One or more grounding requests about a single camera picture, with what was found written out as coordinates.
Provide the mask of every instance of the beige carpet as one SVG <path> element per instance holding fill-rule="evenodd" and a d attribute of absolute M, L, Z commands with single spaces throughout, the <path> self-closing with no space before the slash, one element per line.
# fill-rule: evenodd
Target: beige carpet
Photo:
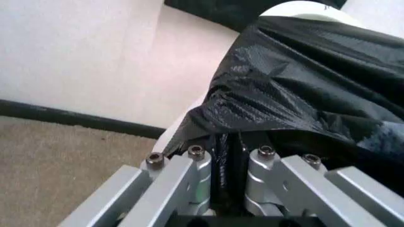
<path fill-rule="evenodd" d="M 156 141 L 0 116 L 0 226 L 54 227 Z"/>

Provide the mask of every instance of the wrinkled plastic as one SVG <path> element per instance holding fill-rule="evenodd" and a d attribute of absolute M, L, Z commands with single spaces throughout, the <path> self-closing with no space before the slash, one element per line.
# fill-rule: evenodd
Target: wrinkled plastic
<path fill-rule="evenodd" d="M 165 0 L 168 6 L 243 31 L 267 9 L 291 0 Z M 346 0 L 312 0 L 340 9 Z"/>
<path fill-rule="evenodd" d="M 329 168 L 356 166 L 403 196 L 403 91 L 402 39 L 336 22 L 261 17 L 234 42 L 204 103 L 188 112 L 164 153 L 210 138 L 213 204 L 242 203 L 231 193 L 240 175 L 232 163 L 248 156 L 233 144 L 249 131 L 265 133 L 281 156 L 312 153 Z"/>

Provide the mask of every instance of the hex socket screw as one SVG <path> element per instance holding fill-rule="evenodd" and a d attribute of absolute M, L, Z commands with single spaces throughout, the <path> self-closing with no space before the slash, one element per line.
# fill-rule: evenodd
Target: hex socket screw
<path fill-rule="evenodd" d="M 264 159 L 270 159 L 275 156 L 275 150 L 267 145 L 260 146 L 258 148 L 258 156 Z"/>
<path fill-rule="evenodd" d="M 317 155 L 305 154 L 302 156 L 302 159 L 314 169 L 318 170 L 321 166 L 321 159 Z"/>
<path fill-rule="evenodd" d="M 199 145 L 191 145 L 188 147 L 188 157 L 195 162 L 205 158 L 205 150 Z"/>
<path fill-rule="evenodd" d="M 150 153 L 146 158 L 146 165 L 151 169 L 161 169 L 164 166 L 164 156 L 158 152 Z"/>

